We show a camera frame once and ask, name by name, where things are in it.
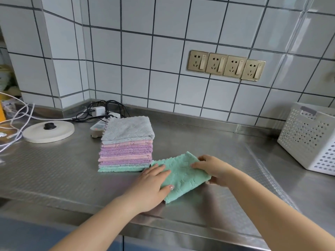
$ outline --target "electrical outlet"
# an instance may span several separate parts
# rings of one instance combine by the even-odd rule
[[[228,56],[227,64],[224,69],[224,75],[228,77],[240,78],[246,62],[245,57]]]
[[[226,66],[227,59],[228,55],[209,53],[206,73],[222,75],[224,72],[224,67]]]
[[[187,69],[191,71],[205,72],[208,55],[209,54],[206,52],[191,50]]]
[[[258,60],[247,60],[242,73],[243,80],[258,81],[264,69],[265,62]]]

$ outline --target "person's left arm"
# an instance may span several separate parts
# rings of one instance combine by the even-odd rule
[[[170,174],[165,166],[147,168],[134,184],[97,214],[58,242],[50,251],[96,250],[105,251],[124,226],[137,214],[156,207],[173,189],[161,185]]]

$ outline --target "hand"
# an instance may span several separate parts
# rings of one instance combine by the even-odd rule
[[[153,209],[173,190],[173,185],[168,185],[161,189],[162,183],[171,173],[171,170],[163,172],[164,169],[165,165],[158,166],[158,164],[145,169],[122,195],[124,199],[132,204],[136,214]]]
[[[212,176],[209,180],[211,184],[226,186],[225,177],[229,171],[233,170],[230,164],[209,155],[202,155],[198,157],[200,162],[195,162],[191,165],[192,168],[202,169]]]

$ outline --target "green cloth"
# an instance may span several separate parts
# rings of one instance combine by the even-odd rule
[[[98,172],[141,172],[149,165],[133,165],[133,166],[100,166]]]
[[[152,162],[165,165],[166,170],[171,170],[170,175],[163,182],[162,187],[174,185],[174,189],[164,199],[165,203],[172,202],[183,194],[195,189],[197,186],[208,181],[211,176],[201,169],[191,168],[191,164],[199,160],[189,152],[175,158],[162,159]]]

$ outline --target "stack of folded towels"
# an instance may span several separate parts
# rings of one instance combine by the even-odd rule
[[[107,120],[99,158],[99,172],[142,171],[152,162],[155,134],[146,116]]]

